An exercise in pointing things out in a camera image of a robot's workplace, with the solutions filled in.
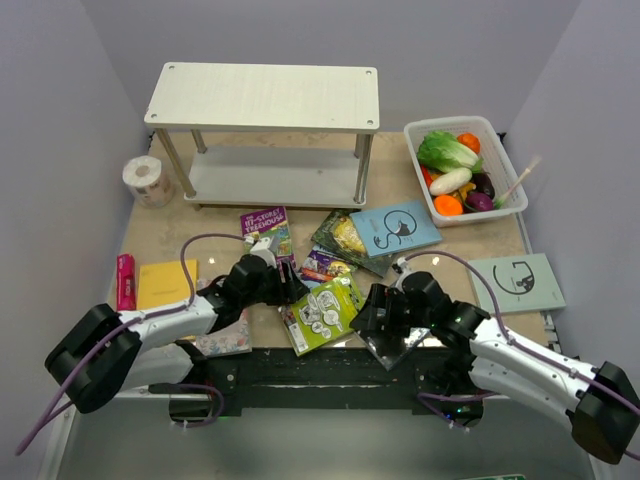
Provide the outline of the blue Treehouse paperback book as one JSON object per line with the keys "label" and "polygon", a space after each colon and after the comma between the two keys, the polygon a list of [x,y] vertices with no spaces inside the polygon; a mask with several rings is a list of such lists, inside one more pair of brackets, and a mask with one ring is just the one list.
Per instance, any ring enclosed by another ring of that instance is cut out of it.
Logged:
{"label": "blue Treehouse paperback book", "polygon": [[322,285],[340,275],[354,273],[358,267],[319,245],[314,245],[299,269],[299,277],[309,288]]}

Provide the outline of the green cartoon paperback book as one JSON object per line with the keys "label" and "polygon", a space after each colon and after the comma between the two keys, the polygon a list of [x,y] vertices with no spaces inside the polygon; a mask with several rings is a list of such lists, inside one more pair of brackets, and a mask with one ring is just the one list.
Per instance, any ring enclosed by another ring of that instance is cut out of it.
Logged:
{"label": "green cartoon paperback book", "polygon": [[279,311],[297,357],[352,332],[350,323],[364,300],[351,274],[312,288],[293,305]]}

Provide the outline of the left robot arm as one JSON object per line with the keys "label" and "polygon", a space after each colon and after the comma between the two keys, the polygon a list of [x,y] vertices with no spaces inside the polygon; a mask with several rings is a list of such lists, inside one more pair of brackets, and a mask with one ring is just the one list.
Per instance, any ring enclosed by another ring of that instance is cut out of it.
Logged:
{"label": "left robot arm", "polygon": [[179,339],[224,329],[256,304],[292,305],[308,292],[289,262],[245,254],[193,298],[128,312],[92,307],[49,353],[45,368],[82,413],[147,384],[175,383],[196,392],[207,368]]}

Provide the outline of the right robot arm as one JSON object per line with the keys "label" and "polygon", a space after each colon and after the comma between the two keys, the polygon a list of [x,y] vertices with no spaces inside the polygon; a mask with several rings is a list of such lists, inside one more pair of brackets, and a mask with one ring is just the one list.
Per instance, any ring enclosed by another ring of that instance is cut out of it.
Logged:
{"label": "right robot arm", "polygon": [[611,362],[596,367],[510,332],[497,318],[453,301],[428,272],[406,272],[391,286],[371,287],[351,322],[385,348],[425,328],[456,362],[445,369],[459,393],[474,386],[506,396],[560,423],[591,456],[617,465],[639,428],[639,396]]}

